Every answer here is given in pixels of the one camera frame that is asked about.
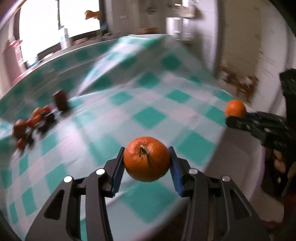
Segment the right human hand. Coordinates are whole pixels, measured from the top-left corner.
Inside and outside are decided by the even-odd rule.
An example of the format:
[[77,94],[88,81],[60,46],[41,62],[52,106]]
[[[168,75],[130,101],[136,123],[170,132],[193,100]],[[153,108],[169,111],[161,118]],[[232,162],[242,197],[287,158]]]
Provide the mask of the right human hand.
[[286,165],[285,165],[285,161],[282,153],[280,151],[274,150],[273,154],[274,154],[274,167],[281,173],[285,173]]

